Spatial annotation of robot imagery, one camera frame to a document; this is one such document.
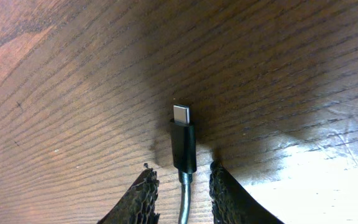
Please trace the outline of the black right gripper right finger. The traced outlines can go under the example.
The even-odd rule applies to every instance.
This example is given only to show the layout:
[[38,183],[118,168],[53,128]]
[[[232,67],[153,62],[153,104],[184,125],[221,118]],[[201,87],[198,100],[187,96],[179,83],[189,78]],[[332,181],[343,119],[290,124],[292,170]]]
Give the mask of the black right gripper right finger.
[[283,224],[270,213],[218,161],[210,165],[209,195],[215,223]]

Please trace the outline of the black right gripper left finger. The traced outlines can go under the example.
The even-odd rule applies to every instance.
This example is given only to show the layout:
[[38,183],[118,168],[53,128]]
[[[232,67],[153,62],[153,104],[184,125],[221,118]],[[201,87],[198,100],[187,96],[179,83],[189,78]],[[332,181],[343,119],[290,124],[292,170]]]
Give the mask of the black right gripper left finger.
[[97,224],[156,224],[159,180],[157,172],[144,163],[144,170],[117,204]]

